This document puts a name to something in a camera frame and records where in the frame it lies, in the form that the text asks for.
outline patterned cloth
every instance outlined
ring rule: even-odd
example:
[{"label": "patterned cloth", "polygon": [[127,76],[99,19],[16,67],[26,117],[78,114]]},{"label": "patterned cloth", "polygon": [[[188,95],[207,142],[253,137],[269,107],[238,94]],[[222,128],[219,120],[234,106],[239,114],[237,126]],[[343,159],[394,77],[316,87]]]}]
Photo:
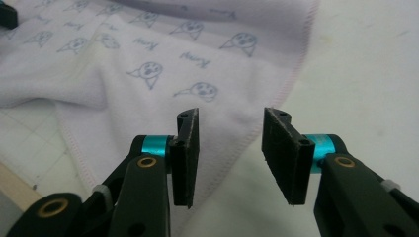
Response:
[{"label": "patterned cloth", "polygon": [[135,136],[176,135],[176,115],[199,108],[195,207],[172,206],[178,235],[259,134],[264,107],[285,99],[316,6],[316,0],[17,0],[20,26],[0,31],[0,106],[54,101],[88,189],[126,157]]}]

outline teal object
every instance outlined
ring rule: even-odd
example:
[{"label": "teal object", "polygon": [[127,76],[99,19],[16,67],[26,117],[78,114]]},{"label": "teal object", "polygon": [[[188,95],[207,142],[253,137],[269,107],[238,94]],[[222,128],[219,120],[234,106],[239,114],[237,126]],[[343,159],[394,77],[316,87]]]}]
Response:
[{"label": "teal object", "polygon": [[161,157],[166,156],[166,145],[168,136],[148,135],[142,142],[142,153],[150,153]]},{"label": "teal object", "polygon": [[306,135],[306,137],[315,143],[311,174],[321,173],[319,164],[327,154],[336,152],[335,144],[333,144],[332,139],[326,134],[310,134]]}]

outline white cloth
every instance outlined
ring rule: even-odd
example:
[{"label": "white cloth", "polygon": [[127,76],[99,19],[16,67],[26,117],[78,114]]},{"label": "white cloth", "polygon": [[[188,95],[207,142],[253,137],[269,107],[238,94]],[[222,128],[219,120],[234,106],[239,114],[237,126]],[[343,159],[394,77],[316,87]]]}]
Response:
[{"label": "white cloth", "polygon": [[306,52],[316,0],[17,0],[0,32],[0,107],[51,99],[87,188],[137,135],[176,135],[200,109],[195,207],[172,207],[175,235],[282,102]]}]

